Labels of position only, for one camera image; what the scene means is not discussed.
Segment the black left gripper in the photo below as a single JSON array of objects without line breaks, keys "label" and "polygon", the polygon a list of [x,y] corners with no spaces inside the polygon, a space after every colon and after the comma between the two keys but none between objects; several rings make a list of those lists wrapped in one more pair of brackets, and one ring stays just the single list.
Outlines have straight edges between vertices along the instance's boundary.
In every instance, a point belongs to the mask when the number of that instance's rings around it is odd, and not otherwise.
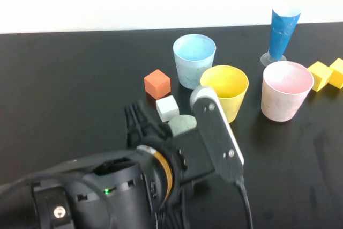
[{"label": "black left gripper", "polygon": [[125,107],[126,145],[159,146],[166,142],[166,159],[171,167],[173,184],[183,186],[205,180],[215,173],[214,165],[198,129],[172,134],[166,123],[158,123],[141,101]]}]

